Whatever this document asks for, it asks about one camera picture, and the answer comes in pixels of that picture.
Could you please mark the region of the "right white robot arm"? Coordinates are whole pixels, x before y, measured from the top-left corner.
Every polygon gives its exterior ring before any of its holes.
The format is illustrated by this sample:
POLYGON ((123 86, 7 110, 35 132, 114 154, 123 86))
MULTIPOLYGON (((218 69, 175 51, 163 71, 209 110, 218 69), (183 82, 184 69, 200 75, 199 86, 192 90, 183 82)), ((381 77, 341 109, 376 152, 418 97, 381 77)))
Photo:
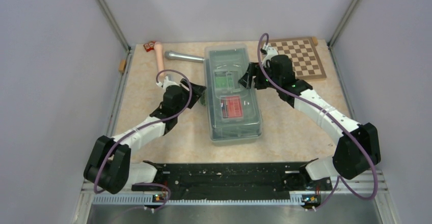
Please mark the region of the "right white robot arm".
POLYGON ((322 178, 342 176, 353 179, 381 161, 377 128, 346 117, 323 100, 313 87, 296 78, 291 59, 265 45, 265 57, 249 66, 238 81, 246 89, 275 89, 279 98, 312 119, 334 141, 333 156, 313 160, 302 166, 299 184, 313 189, 322 178))

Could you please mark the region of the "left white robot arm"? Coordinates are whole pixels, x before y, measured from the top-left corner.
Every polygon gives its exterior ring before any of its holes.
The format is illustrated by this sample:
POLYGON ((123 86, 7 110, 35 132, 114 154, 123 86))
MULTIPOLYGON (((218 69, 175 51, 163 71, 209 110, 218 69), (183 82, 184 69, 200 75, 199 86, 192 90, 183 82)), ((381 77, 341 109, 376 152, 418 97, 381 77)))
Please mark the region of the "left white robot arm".
POLYGON ((158 85, 164 90, 163 99, 143 122, 122 134, 102 135, 96 140, 83 173, 84 179, 94 184, 95 193, 120 192, 130 175, 132 154, 169 133, 179 115, 187 108, 191 109, 207 89, 185 78, 180 83, 166 79, 158 85))

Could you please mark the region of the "clear green small case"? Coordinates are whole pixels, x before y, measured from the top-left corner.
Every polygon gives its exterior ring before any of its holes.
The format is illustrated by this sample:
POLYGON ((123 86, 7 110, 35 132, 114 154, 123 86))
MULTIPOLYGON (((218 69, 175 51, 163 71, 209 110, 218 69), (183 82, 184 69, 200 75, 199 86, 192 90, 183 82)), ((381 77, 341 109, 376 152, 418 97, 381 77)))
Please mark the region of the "clear green small case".
POLYGON ((214 88, 218 93, 233 93, 235 90, 234 72, 216 71, 214 73, 214 88))

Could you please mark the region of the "red labelled small box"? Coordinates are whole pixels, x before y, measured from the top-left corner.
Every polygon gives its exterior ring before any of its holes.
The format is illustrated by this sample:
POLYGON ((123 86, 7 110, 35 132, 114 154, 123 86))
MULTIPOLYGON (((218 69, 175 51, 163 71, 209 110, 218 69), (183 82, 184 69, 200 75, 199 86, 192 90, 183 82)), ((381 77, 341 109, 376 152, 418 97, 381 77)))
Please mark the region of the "red labelled small box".
POLYGON ((237 120, 244 117, 241 98, 239 95, 223 96, 220 98, 220 108, 222 119, 224 120, 237 120))

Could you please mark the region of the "green plastic tool box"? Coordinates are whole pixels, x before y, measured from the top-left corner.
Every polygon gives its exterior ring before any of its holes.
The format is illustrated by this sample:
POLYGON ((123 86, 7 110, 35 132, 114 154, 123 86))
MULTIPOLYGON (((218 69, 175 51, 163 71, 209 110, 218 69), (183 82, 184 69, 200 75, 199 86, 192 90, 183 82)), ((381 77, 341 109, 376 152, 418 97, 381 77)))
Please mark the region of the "green plastic tool box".
POLYGON ((231 44, 208 46, 204 49, 205 60, 205 105, 208 110, 209 136, 215 145, 249 143, 262 135, 262 115, 255 90, 247 90, 238 80, 246 73, 250 63, 247 46, 231 44), (233 71, 235 90, 233 93, 218 93, 214 88, 216 71, 233 71), (224 120, 221 115, 220 98, 239 95, 244 117, 224 120))

